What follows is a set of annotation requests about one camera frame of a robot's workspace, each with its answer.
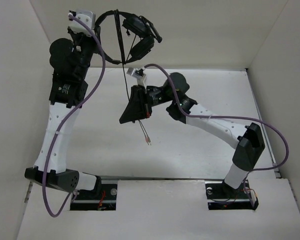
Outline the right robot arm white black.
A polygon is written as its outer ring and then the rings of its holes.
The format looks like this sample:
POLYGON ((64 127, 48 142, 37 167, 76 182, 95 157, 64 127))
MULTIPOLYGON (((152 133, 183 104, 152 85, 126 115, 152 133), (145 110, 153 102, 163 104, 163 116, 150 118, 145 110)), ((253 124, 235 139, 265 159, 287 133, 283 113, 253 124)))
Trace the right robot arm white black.
POLYGON ((190 86, 181 73, 171 73, 162 86, 146 85, 147 77, 142 69, 129 68, 127 74, 135 78, 137 84, 131 87, 130 98, 119 123, 148 119, 153 107, 170 102, 166 111, 171 118, 204 130, 235 150, 221 190, 227 197, 237 194, 265 148, 261 128, 255 123, 244 126, 230 120, 213 118, 212 112, 186 95, 190 86))

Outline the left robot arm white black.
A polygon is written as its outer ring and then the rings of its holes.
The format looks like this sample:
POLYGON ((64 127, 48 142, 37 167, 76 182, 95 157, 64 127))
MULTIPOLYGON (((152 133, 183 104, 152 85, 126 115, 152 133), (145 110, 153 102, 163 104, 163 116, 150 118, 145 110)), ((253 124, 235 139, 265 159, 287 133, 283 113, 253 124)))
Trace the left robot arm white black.
POLYGON ((43 144, 32 167, 26 168, 26 179, 51 189, 71 193, 85 192, 97 198, 102 192, 99 176, 67 168, 67 148, 77 116, 85 98, 85 81, 94 54, 100 52, 99 39, 68 30, 72 39, 59 38, 49 48, 53 67, 49 95, 49 119, 43 144))

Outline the black headphones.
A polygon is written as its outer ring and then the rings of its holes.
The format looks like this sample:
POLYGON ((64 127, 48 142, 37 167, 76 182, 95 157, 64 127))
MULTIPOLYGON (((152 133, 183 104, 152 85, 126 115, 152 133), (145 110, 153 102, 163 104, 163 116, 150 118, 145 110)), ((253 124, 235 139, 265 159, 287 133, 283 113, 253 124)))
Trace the black headphones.
POLYGON ((163 38, 155 28, 154 24, 144 16, 134 13, 116 10, 109 10, 101 14, 94 23, 94 32, 97 38, 101 38, 101 24, 108 17, 114 16, 116 34, 120 48, 121 59, 116 60, 105 54, 105 60, 114 65, 125 65, 136 62, 145 57, 154 47, 155 41, 161 43, 163 38), (137 44, 132 44, 128 53, 128 58, 125 56, 124 41, 121 28, 126 29, 128 36, 133 33, 140 38, 137 44))

